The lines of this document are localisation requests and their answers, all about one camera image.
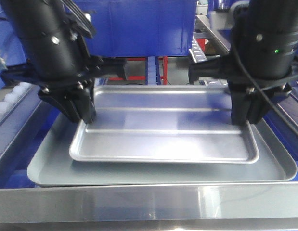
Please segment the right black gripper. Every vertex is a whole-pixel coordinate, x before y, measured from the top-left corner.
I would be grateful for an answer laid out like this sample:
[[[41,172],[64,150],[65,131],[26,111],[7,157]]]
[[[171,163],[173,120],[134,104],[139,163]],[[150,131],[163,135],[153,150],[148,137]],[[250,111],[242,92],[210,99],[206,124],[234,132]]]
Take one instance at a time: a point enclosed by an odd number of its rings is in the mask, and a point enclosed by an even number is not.
[[[226,80],[232,101],[232,124],[241,126],[246,120],[257,124],[271,109],[260,90],[270,99],[278,95],[287,97],[291,91],[288,83],[298,80],[298,62],[292,61],[281,78],[264,79],[248,72],[239,58],[223,56],[190,64],[188,77],[190,84],[201,77]]]

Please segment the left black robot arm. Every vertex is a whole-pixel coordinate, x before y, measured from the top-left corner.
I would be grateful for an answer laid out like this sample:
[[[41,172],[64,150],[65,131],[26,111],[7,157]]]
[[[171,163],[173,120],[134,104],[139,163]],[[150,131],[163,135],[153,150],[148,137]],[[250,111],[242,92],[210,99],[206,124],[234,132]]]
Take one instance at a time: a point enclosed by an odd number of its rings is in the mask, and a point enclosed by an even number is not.
[[[1,79],[37,85],[39,98],[70,121],[92,123],[95,79],[125,78],[126,59],[90,55],[85,38],[96,29],[71,0],[1,0],[0,6],[27,57],[2,70]]]

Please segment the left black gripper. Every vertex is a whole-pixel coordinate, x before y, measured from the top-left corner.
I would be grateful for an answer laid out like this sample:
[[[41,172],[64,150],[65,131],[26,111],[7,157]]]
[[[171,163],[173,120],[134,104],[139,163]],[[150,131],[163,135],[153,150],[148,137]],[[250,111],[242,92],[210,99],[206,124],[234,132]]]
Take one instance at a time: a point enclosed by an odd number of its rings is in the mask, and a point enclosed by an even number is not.
[[[93,123],[95,78],[126,77],[125,58],[80,55],[34,55],[22,64],[0,71],[2,80],[15,80],[40,87],[38,96],[63,113],[71,122]]]

